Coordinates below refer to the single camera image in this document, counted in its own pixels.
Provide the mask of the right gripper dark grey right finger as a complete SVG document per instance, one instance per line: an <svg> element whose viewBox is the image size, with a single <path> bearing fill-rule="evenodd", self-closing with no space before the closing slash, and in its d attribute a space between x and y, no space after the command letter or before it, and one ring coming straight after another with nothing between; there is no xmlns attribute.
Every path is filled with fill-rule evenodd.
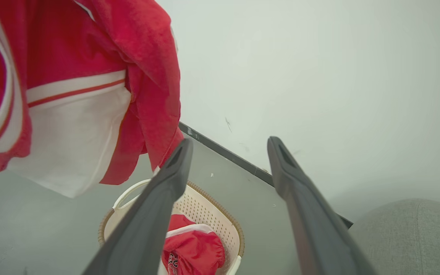
<svg viewBox="0 0 440 275"><path fill-rule="evenodd" d="M286 202L301 273L304 275L375 275L377 272L349 235L283 141L267 141L272 182Z"/></svg>

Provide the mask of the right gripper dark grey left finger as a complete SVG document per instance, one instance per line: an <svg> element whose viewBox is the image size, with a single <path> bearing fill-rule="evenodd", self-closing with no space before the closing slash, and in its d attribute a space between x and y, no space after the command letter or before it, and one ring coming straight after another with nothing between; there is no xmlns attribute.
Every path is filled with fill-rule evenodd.
<svg viewBox="0 0 440 275"><path fill-rule="evenodd" d="M158 273L173 204L185 192L192 156L193 142L184 139L94 256L85 275Z"/></svg>

